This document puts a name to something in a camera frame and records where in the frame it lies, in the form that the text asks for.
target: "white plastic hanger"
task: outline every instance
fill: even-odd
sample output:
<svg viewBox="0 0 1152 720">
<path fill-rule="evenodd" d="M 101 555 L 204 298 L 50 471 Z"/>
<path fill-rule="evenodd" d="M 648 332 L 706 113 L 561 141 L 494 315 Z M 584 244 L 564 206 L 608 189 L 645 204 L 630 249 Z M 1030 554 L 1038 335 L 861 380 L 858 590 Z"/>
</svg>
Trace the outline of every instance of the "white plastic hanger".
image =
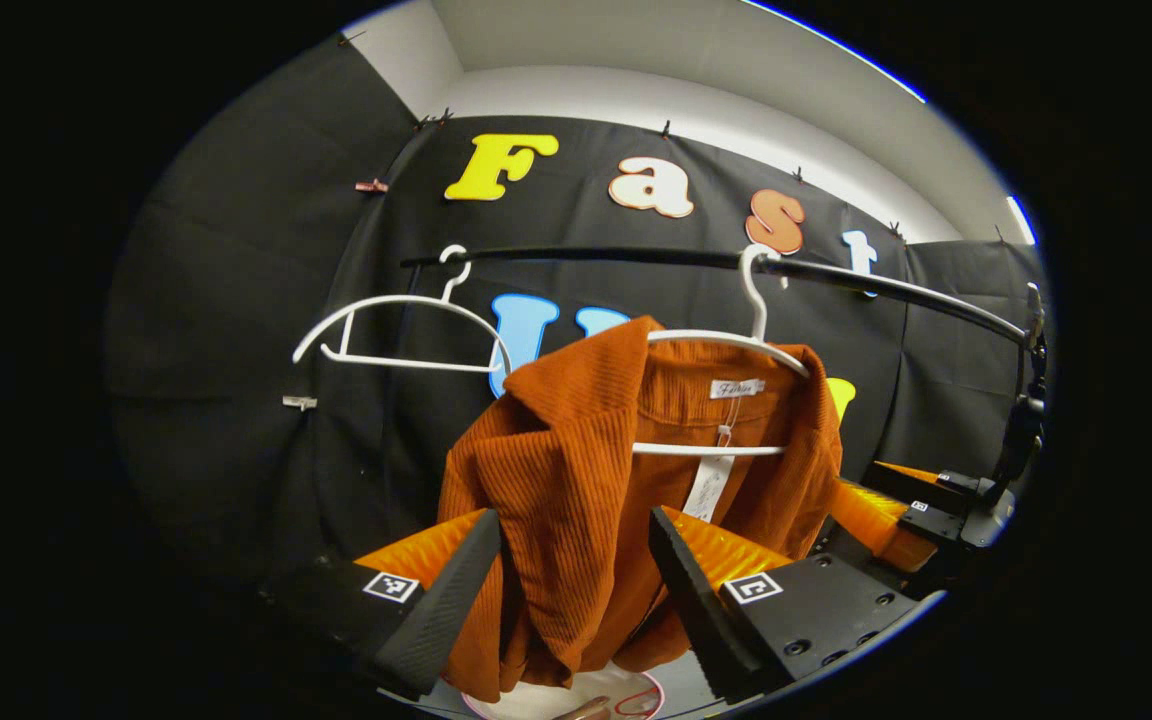
<svg viewBox="0 0 1152 720">
<path fill-rule="evenodd" d="M 447 245 L 444 249 L 444 253 L 438 256 L 439 263 L 445 263 L 453 255 L 453 252 L 468 252 L 462 245 Z M 364 309 L 364 306 L 372 305 L 387 305 L 392 302 L 408 302 L 412 305 L 430 305 L 430 306 L 441 306 L 442 310 L 450 310 L 456 314 L 464 314 L 468 319 L 473 320 L 479 324 L 482 328 L 492 333 L 495 339 L 495 343 L 500 347 L 500 355 L 503 356 L 503 371 L 509 374 L 513 372 L 513 363 L 509 359 L 509 348 L 506 347 L 505 341 L 500 338 L 500 334 L 492 327 L 486 320 L 479 318 L 479 316 L 471 313 L 471 311 L 465 310 L 464 306 L 453 305 L 452 288 L 465 282 L 465 278 L 470 276 L 470 263 L 465 263 L 465 270 L 453 278 L 447 285 L 444 286 L 444 296 L 441 300 L 433 300 L 433 297 L 425 297 L 422 295 L 380 295 L 376 297 L 369 297 L 369 300 L 361 300 L 354 302 L 351 305 L 342 306 L 335 311 L 335 313 L 329 314 L 328 318 L 324 319 L 323 323 L 314 325 L 314 328 L 301 340 L 301 344 L 296 347 L 296 353 L 291 355 L 291 363 L 300 363 L 301 357 L 305 355 L 305 350 L 310 347 L 310 343 L 314 341 L 316 338 L 320 336 L 325 329 L 332 327 L 340 318 L 344 318 L 344 333 L 340 336 L 340 350 L 332 350 L 325 342 L 320 344 L 323 348 L 323 354 L 328 356 L 331 359 L 338 363 L 357 363 L 361 365 L 389 365 L 394 367 L 420 367 L 427 370 L 461 370 L 461 372 L 468 373 L 494 373 L 500 369 L 500 365 L 458 365 L 454 363 L 431 363 L 427 359 L 403 359 L 403 357 L 376 357 L 370 355 L 350 355 L 348 353 L 349 348 L 349 331 L 353 328 L 353 314 L 356 311 Z"/>
<path fill-rule="evenodd" d="M 751 245 L 746 247 L 744 251 L 741 251 L 741 283 L 745 288 L 745 296 L 749 297 L 750 304 L 755 306 L 755 327 L 753 331 L 750 331 L 750 338 L 741 336 L 736 333 L 723 333 L 719 331 L 658 331 L 647 334 L 649 344 L 675 340 L 705 340 L 710 342 L 721 342 L 723 344 L 735 344 L 736 347 L 744 347 L 746 350 L 753 350 L 755 353 L 767 355 L 772 357 L 772 359 L 778 361 L 778 363 L 790 366 L 795 373 L 801 374 L 804 378 L 812 377 L 812 373 L 808 372 L 808 369 L 805 369 L 803 363 L 799 363 L 797 357 L 763 341 L 764 333 L 767 332 L 767 302 L 763 301 L 763 296 L 760 296 L 758 290 L 755 288 L 755 275 L 753 270 L 751 270 L 751 265 L 755 264 L 755 258 L 776 259 L 780 258 L 780 256 L 781 253 L 776 250 L 771 249 L 771 247 L 759 245 L 759 243 L 751 243 Z M 636 442 L 634 444 L 634 452 L 641 455 L 718 457 L 726 455 L 778 455 L 785 452 L 785 447 L 718 447 Z"/>
</svg>

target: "orange corduroy jacket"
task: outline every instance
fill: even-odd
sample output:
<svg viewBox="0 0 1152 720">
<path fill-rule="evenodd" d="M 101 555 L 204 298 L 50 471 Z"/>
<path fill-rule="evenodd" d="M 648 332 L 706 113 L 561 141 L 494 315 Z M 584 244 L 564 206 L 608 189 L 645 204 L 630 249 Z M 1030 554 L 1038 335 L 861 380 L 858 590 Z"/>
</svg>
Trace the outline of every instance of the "orange corduroy jacket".
<svg viewBox="0 0 1152 720">
<path fill-rule="evenodd" d="M 635 442 L 714 445 L 730 424 L 733 446 L 786 446 L 733 462 L 713 523 L 799 560 L 826 520 L 842 444 L 819 357 L 778 346 L 804 379 L 729 344 L 649 346 L 658 329 L 643 316 L 517 369 L 448 454 L 439 520 L 494 507 L 503 533 L 445 673 L 482 702 L 689 647 L 646 536 L 652 507 L 684 506 L 699 460 L 635 455 Z M 764 381 L 753 396 L 710 397 L 713 381 L 749 379 Z"/>
</svg>

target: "white plate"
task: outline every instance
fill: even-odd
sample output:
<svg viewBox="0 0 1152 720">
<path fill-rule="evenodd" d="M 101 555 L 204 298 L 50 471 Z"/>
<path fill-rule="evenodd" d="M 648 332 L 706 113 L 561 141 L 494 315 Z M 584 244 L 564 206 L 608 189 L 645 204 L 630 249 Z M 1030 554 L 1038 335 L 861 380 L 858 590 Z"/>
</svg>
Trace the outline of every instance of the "white plate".
<svg viewBox="0 0 1152 720">
<path fill-rule="evenodd" d="M 551 720 L 600 696 L 609 698 L 604 705 L 611 711 L 609 720 L 652 720 L 664 707 L 664 689 L 652 675 L 612 664 L 594 673 L 573 675 L 571 689 L 517 683 L 494 703 L 461 694 L 465 705 L 486 720 Z"/>
</svg>

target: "clothing rail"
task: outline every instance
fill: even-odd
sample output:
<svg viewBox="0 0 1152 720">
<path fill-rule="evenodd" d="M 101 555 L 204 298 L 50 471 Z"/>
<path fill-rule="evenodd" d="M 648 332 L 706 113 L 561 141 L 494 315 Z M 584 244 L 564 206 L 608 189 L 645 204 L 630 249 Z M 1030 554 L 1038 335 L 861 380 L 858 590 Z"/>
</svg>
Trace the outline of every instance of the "clothing rail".
<svg viewBox="0 0 1152 720">
<path fill-rule="evenodd" d="M 476 250 L 449 255 L 447 262 L 440 263 L 435 256 L 429 258 L 408 258 L 399 264 L 401 268 L 422 268 L 427 265 L 497 260 L 607 260 L 626 263 L 650 263 L 657 265 L 695 265 L 704 268 L 736 270 L 740 266 L 738 252 L 710 252 L 702 250 L 669 250 L 661 247 L 513 247 L 511 249 Z M 831 265 L 805 263 L 803 260 L 755 259 L 753 271 L 786 278 L 805 279 L 810 282 L 826 283 L 850 290 L 877 291 L 884 297 L 902 300 L 911 304 L 927 306 L 940 313 L 952 314 L 1006 338 L 1021 348 L 1021 354 L 1028 348 L 1029 334 L 979 306 L 961 300 L 955 300 L 940 291 L 927 290 L 925 287 L 893 281 L 890 278 L 856 273 L 854 270 L 835 268 Z"/>
</svg>

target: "paper tag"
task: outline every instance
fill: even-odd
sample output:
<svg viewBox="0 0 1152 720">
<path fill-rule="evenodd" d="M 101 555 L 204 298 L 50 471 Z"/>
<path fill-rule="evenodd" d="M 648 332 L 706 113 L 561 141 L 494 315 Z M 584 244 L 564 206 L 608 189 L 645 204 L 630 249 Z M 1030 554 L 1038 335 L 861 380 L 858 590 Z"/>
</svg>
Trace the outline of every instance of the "paper tag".
<svg viewBox="0 0 1152 720">
<path fill-rule="evenodd" d="M 708 400 L 719 400 L 720 397 L 748 397 L 751 395 L 758 395 L 763 392 L 763 388 L 767 387 L 767 384 L 759 381 L 759 379 L 751 379 L 751 381 L 713 381 L 708 385 Z"/>
<path fill-rule="evenodd" d="M 687 502 L 682 506 L 685 515 L 707 523 L 713 518 L 718 498 L 722 495 L 723 487 L 727 487 L 727 477 L 732 475 L 732 462 L 735 461 L 735 455 L 700 458 L 700 468 L 696 469 L 696 479 L 691 483 L 691 495 L 687 497 Z"/>
</svg>

